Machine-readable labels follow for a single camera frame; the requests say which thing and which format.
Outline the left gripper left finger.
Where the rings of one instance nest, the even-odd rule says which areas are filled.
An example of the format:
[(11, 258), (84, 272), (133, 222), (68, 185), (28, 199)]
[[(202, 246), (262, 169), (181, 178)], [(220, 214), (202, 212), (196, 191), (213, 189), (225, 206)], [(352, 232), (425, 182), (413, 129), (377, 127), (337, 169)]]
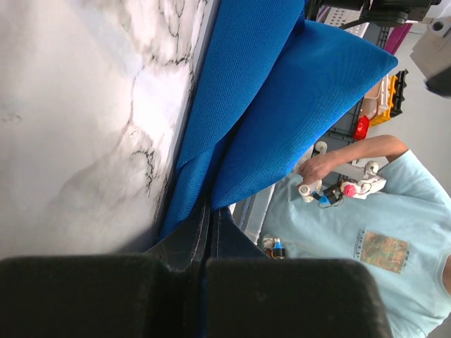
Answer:
[(144, 253), (1, 262), (2, 337), (194, 337), (210, 208)]

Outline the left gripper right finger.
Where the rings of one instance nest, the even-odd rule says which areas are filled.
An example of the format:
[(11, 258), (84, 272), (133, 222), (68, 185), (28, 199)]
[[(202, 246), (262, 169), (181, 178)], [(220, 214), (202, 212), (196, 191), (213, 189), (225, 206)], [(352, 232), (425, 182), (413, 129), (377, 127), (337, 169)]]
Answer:
[(369, 271), (347, 259), (272, 259), (235, 225), (211, 217), (203, 337), (390, 337)]

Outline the blue satin napkin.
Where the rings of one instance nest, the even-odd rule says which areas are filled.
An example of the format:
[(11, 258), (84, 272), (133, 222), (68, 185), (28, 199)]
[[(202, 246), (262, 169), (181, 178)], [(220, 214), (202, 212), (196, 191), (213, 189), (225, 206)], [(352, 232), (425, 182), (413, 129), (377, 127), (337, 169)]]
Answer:
[(397, 59), (305, 20), (303, 1), (222, 1), (175, 167), (166, 237), (202, 194), (213, 209), (285, 177)]

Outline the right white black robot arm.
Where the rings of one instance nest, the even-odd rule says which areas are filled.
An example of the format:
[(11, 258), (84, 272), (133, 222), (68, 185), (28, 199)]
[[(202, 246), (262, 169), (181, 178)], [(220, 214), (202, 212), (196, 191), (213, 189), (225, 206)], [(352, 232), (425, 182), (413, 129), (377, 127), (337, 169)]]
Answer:
[(338, 27), (350, 29), (364, 23), (379, 27), (399, 27), (408, 22), (422, 21), (432, 6), (439, 6), (441, 0), (349, 0), (349, 1), (305, 1), (304, 18), (315, 21), (321, 6), (359, 11), (359, 18)]

